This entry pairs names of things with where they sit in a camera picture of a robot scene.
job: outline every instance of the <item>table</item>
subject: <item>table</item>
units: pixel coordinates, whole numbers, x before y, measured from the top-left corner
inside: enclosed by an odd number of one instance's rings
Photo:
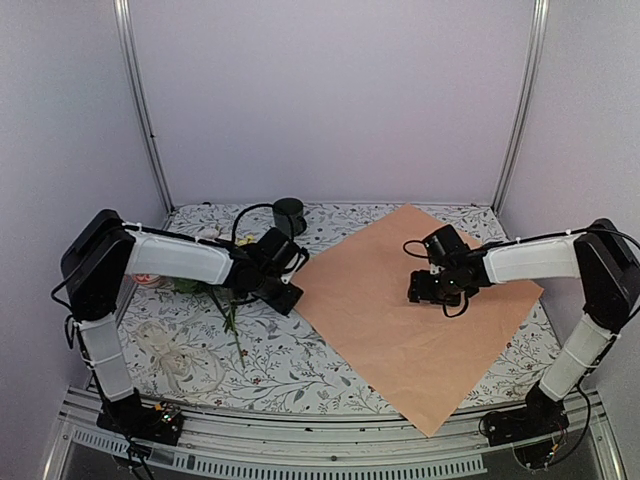
[[[173,216],[170,229],[196,235],[216,227],[229,233],[245,206],[184,206]],[[309,228],[297,242],[317,254],[398,206],[308,205]],[[482,242],[506,238],[489,207],[417,207]],[[259,237],[272,224],[269,209],[256,210],[243,219],[239,235]],[[153,397],[241,410],[395,413],[296,312],[283,317],[258,302],[239,309],[237,325],[245,368],[233,337],[223,332],[222,317],[206,295],[175,293],[171,286],[138,288],[119,330],[135,386]],[[538,303],[459,408],[521,400],[558,352]]]
[[[194,235],[219,226],[228,232],[243,207],[185,206],[173,216],[171,229]],[[299,242],[318,253],[397,207],[309,205],[309,230]],[[481,241],[505,238],[487,207],[419,208]],[[270,212],[256,211],[243,220],[240,235],[259,236],[270,225]],[[176,294],[168,286],[136,289],[119,330],[133,381],[147,405],[158,397],[171,399],[185,416],[177,447],[149,445],[148,463],[158,480],[531,478],[514,460],[512,445],[489,447],[478,421],[487,409],[522,400],[557,355],[539,304],[430,438],[369,388],[297,314],[282,317],[256,303],[239,312],[238,326],[244,369],[208,297]],[[596,392],[589,397],[593,412],[585,441],[566,462],[539,472],[542,478],[626,478],[602,402]],[[95,426],[100,408],[95,388],[69,390],[54,425],[46,480],[131,478],[114,461],[126,458],[126,441]],[[585,423],[584,400],[572,393],[565,409],[571,426],[563,448],[569,449]]]

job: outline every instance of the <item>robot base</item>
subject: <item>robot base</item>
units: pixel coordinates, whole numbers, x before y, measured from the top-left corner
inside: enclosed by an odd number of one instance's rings
[[[150,442],[176,446],[180,439],[180,434],[182,433],[182,424],[184,423],[184,417],[182,414],[177,414],[172,418],[170,423],[165,423],[162,420],[164,412],[158,412],[152,408],[145,408],[144,410],[146,411],[141,412],[141,419],[143,419],[143,422],[140,423],[144,423],[148,426],[140,426],[127,433],[129,433],[129,435],[134,439],[137,438],[140,440],[148,440]],[[105,430],[123,434],[120,427],[116,425],[113,422],[113,419],[105,413],[101,413],[98,416],[96,425]]]
[[[535,418],[528,407],[490,412],[481,421],[482,433],[492,447],[548,435],[568,427],[566,413],[560,411],[553,416]]]
[[[178,407],[165,403],[145,407],[140,394],[134,390],[133,394],[114,402],[103,397],[102,413],[96,425],[140,440],[176,446],[183,423],[184,417]]]

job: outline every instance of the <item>black cup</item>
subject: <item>black cup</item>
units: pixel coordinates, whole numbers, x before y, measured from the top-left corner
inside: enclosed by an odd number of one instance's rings
[[[286,235],[291,236],[291,225],[293,225],[293,236],[300,235],[307,229],[307,221],[304,219],[304,205],[297,198],[281,198],[273,206],[273,220],[276,228]]]

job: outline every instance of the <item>white arm segment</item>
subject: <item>white arm segment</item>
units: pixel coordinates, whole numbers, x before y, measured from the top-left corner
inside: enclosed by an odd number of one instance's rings
[[[129,232],[136,239],[125,273],[150,273],[200,280],[212,285],[225,281],[233,261],[226,250],[144,232]],[[85,359],[104,395],[115,402],[133,394],[118,337],[115,315],[97,321],[78,322],[78,331],[89,354]]]
[[[562,400],[578,383],[614,336],[596,325],[586,313],[562,347],[556,361],[540,380],[540,390],[554,401]]]
[[[89,354],[84,361],[95,372],[104,395],[115,402],[133,394],[133,383],[122,354],[116,316],[95,322],[78,322],[78,332]]]
[[[484,266],[491,283],[538,278],[580,278],[573,242],[580,235],[518,243],[491,249]]]
[[[136,243],[125,271],[127,275],[149,273],[220,285],[231,270],[233,261],[222,248],[151,233],[129,234]]]
[[[580,235],[524,242],[489,250],[484,266],[491,283],[540,278],[580,278],[573,242]],[[611,341],[613,334],[596,325],[586,313],[540,380],[540,390],[553,401],[562,400],[580,381]]]

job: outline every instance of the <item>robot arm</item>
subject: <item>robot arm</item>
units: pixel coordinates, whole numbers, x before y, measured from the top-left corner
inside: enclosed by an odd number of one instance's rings
[[[431,270],[411,274],[409,300],[458,306],[480,288],[525,279],[580,278],[583,315],[554,363],[526,397],[526,407],[489,414],[491,445],[510,443],[566,428],[562,399],[608,352],[640,296],[640,264],[611,221],[566,235],[487,244],[470,249],[447,225],[422,240]]]
[[[173,445],[182,426],[175,407],[144,407],[131,382],[114,314],[124,275],[149,273],[222,285],[236,297],[251,294],[287,315],[303,293],[289,279],[308,259],[306,249],[275,228],[257,243],[238,247],[126,224],[112,210],[100,212],[61,262],[80,348],[103,398],[98,425]]]

